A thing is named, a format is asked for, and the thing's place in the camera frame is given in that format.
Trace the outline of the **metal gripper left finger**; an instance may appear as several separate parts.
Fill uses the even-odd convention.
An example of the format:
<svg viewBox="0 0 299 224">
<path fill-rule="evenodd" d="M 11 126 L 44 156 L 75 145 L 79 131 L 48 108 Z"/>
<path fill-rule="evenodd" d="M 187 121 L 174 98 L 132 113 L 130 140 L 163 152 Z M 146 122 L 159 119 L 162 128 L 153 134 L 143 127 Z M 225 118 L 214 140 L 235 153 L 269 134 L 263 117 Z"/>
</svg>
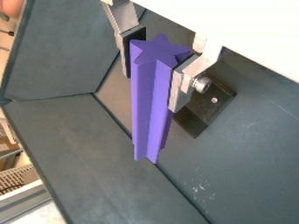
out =
<svg viewBox="0 0 299 224">
<path fill-rule="evenodd" d="M 139 24 L 135 5 L 130 0 L 100 0 L 116 38 L 123 73 L 131 77 L 130 41 L 146 40 L 146 28 Z"/>
</svg>

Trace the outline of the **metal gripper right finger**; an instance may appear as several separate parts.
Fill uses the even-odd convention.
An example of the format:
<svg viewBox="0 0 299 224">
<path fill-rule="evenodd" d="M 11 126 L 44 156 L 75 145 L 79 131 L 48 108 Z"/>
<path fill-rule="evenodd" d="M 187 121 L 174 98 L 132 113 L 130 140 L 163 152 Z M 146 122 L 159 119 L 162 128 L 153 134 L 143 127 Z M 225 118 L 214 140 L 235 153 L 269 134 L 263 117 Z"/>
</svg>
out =
<svg viewBox="0 0 299 224">
<path fill-rule="evenodd" d="M 193 54 L 173 70 L 169 109 L 177 113 L 189 103 L 193 92 L 203 94 L 211 86 L 206 70 L 218 62 L 222 44 L 199 33 L 194 36 Z"/>
</svg>

